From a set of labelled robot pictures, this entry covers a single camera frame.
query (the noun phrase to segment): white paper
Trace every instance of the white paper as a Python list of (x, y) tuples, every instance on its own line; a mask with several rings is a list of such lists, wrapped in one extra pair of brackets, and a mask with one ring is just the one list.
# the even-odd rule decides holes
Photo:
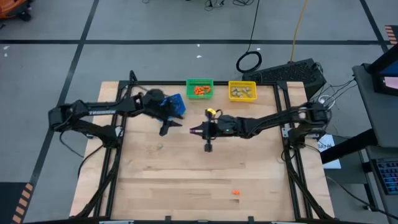
[[(335, 142), (333, 140), (333, 136), (331, 134), (324, 135), (318, 141), (318, 148), (320, 152), (323, 152), (330, 147), (335, 146)], [(323, 165), (324, 169), (341, 169), (340, 161), (337, 159), (335, 161), (328, 162), (327, 164)]]

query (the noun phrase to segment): wooden tabletop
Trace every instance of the wooden tabletop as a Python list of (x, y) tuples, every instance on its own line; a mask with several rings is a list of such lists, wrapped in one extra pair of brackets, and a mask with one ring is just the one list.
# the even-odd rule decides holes
[[(103, 82), (98, 101), (114, 101), (118, 82)], [(185, 86), (145, 86), (160, 88), (168, 95), (181, 93), (187, 110), (182, 127), (172, 127), (159, 136), (162, 123), (140, 115), (127, 120), (112, 219), (164, 220), (247, 220), (292, 221), (294, 213), (286, 166), (280, 159), (282, 141), (279, 127), (264, 130), (251, 139), (218, 138), (213, 152), (205, 152), (205, 141), (189, 134), (189, 128), (205, 121), (207, 108), (222, 109), (224, 114), (260, 118), (276, 113), (273, 87), (257, 86), (253, 103), (233, 103), (228, 86), (215, 86), (210, 100), (188, 100)], [(288, 83), (292, 106), (307, 99), (302, 83)], [(142, 91), (133, 88), (133, 93)], [(95, 116), (98, 125), (111, 123), (111, 116)], [(316, 147), (313, 140), (308, 145)], [(101, 145), (88, 140), (86, 156)], [(309, 191), (333, 216), (320, 154), (301, 150)], [(100, 179), (105, 149), (83, 166), (70, 215), (76, 215), (90, 200)], [(239, 190), (240, 195), (232, 194)], [(300, 210), (305, 217), (302, 194), (298, 190)], [(104, 214), (103, 200), (101, 214)]]

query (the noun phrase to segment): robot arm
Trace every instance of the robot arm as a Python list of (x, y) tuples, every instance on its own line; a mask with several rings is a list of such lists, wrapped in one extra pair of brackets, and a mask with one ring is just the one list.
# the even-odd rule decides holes
[(91, 122), (81, 120), (85, 116), (126, 114), (135, 117), (146, 114), (152, 118), (163, 121), (159, 134), (167, 134), (169, 127), (181, 126), (169, 117), (183, 119), (174, 110), (174, 104), (170, 98), (166, 98), (161, 90), (149, 90), (145, 95), (139, 93), (134, 96), (124, 97), (118, 102), (85, 103), (77, 100), (72, 104), (65, 104), (49, 111), (50, 129), (57, 132), (74, 130), (84, 135), (99, 137), (105, 147), (117, 147), (118, 135), (114, 127), (110, 125), (98, 126)]
[(300, 124), (299, 127), (289, 131), (289, 140), (294, 142), (304, 137), (313, 128), (321, 128), (328, 123), (327, 109), (320, 103), (304, 103), (263, 118), (241, 118), (223, 114), (215, 118), (216, 111), (213, 109), (207, 109), (205, 114), (208, 121), (191, 128), (190, 133), (206, 140), (206, 152), (212, 151), (211, 140), (218, 137), (249, 139), (262, 130), (293, 122)]

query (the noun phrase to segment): green basket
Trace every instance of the green basket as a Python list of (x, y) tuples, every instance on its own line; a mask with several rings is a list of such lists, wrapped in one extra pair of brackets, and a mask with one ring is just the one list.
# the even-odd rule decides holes
[[(210, 86), (209, 93), (205, 92), (203, 96), (195, 95), (196, 86)], [(210, 99), (213, 96), (214, 84), (212, 78), (189, 78), (187, 79), (187, 97), (189, 99)]]

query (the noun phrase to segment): yellow basket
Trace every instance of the yellow basket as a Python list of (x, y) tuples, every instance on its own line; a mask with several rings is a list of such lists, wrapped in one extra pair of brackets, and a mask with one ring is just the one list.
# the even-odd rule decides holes
[[(233, 88), (239, 88), (243, 97), (233, 96)], [(250, 88), (249, 95), (242, 91), (242, 88)], [(257, 99), (256, 82), (245, 82), (245, 81), (229, 81), (228, 82), (229, 100), (234, 102), (253, 102)]]

